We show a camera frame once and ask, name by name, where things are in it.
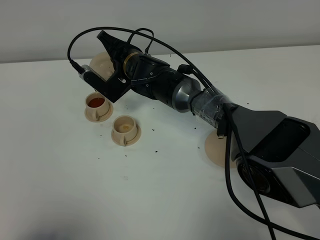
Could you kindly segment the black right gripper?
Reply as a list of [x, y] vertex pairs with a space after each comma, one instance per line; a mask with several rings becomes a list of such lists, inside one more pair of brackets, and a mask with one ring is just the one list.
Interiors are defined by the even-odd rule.
[[130, 90], [175, 110], [188, 109], [188, 77], [185, 74], [104, 30], [97, 39], [110, 56], [114, 70], [119, 69], [131, 80]]

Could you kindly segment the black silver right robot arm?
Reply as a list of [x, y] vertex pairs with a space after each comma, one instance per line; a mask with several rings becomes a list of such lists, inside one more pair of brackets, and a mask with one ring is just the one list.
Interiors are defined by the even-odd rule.
[[97, 38], [115, 70], [102, 80], [109, 100], [133, 90], [176, 111], [191, 112], [214, 126], [219, 137], [231, 134], [229, 158], [256, 193], [298, 208], [319, 205], [320, 131], [314, 123], [231, 102], [189, 60], [175, 70], [130, 40], [105, 31]]

